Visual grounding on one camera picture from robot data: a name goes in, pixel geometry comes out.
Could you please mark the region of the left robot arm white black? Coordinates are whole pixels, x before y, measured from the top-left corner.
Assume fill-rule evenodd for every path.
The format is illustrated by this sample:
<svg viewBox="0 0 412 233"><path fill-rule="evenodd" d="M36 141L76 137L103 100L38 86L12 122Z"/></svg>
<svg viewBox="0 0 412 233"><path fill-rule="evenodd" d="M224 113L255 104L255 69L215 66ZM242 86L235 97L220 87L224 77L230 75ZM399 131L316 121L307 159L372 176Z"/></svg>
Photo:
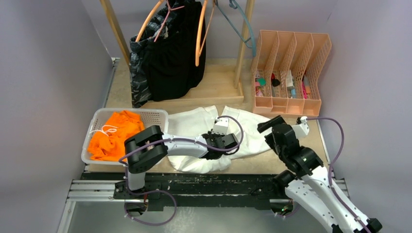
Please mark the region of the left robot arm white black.
<svg viewBox="0 0 412 233"><path fill-rule="evenodd" d="M183 137L164 133L158 125L150 126L124 142L125 155L119 162L127 167L126 193L134 199L142 197L146 172L164 157L189 156L217 160L237 152L240 143L232 133L209 131L197 137Z"/></svg>

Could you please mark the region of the white plastic basket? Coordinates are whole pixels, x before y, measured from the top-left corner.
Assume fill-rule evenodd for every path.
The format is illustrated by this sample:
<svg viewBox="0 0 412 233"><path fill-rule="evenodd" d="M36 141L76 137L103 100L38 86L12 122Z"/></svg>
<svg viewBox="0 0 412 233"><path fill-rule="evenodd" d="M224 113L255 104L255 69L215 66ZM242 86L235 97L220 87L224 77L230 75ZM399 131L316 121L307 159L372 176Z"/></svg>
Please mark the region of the white plastic basket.
<svg viewBox="0 0 412 233"><path fill-rule="evenodd" d="M103 126L105 122L111 117L114 112L121 112L123 110L131 111L140 115L141 120L145 126L145 129L153 125L160 126L163 132L168 130L168 113L164 110L159 109L139 109L139 108L101 108L97 110L90 122L89 128L86 133L86 138L83 143L83 149L81 153L81 159L86 164L97 164L97 165L114 165L119 166L120 163L117 162L106 162L106 161L94 161L90 159L91 154L87 152L88 143L92 138L91 132Z"/></svg>

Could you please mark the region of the white shorts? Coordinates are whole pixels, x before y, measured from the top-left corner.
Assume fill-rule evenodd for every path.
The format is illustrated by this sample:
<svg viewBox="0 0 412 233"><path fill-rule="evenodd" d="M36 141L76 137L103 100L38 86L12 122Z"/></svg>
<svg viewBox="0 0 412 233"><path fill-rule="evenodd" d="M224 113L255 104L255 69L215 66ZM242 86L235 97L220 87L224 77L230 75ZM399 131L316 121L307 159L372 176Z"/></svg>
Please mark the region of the white shorts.
<svg viewBox="0 0 412 233"><path fill-rule="evenodd" d="M264 136L257 131L257 125L268 121L268 118L228 106L224 107L223 115L235 118L244 130L244 138L239 151L230 156L222 156L218 160L199 159L192 156L169 156L168 160L174 169L200 174L223 171L230 167L233 159L260 154L270 149ZM214 105L170 115L168 133L177 136L199 136L212 129L217 116L218 110Z"/></svg>

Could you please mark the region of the orange shorts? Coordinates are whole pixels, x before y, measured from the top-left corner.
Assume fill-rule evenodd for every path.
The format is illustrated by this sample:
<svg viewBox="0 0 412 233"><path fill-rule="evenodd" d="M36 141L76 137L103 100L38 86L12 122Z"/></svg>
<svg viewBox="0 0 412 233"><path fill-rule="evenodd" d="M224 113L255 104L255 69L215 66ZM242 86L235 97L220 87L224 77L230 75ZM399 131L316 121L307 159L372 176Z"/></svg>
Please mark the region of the orange shorts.
<svg viewBox="0 0 412 233"><path fill-rule="evenodd" d="M91 132L92 138L87 147L90 159L117 162L125 155L125 140L144 129L139 114L127 110L114 112L103 126Z"/></svg>

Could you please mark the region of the pink plastic file organizer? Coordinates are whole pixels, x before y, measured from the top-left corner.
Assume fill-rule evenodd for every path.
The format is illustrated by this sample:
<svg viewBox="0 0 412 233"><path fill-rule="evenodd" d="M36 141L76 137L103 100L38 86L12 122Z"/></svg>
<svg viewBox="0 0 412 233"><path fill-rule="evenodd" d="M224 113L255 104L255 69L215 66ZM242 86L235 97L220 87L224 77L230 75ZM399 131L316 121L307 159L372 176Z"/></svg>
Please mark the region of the pink plastic file organizer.
<svg viewBox="0 0 412 233"><path fill-rule="evenodd" d="M317 117L322 105L318 79L332 49L326 33L261 30L252 60L252 111L274 117ZM263 97L255 94L264 78Z"/></svg>

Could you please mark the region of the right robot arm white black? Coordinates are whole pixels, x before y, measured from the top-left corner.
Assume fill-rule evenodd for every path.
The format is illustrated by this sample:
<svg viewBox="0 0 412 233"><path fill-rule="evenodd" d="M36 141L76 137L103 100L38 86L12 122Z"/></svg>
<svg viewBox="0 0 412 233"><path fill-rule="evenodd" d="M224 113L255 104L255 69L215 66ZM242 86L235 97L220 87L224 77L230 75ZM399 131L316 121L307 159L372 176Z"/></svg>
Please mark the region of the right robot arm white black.
<svg viewBox="0 0 412 233"><path fill-rule="evenodd" d="M302 116L289 125L276 116L257 126L259 133L271 130L265 142L287 167L275 176L274 194L297 203L329 233L378 233L381 222L364 214L338 187L332 165L325 167L314 150L300 145L299 140L309 134L309 120Z"/></svg>

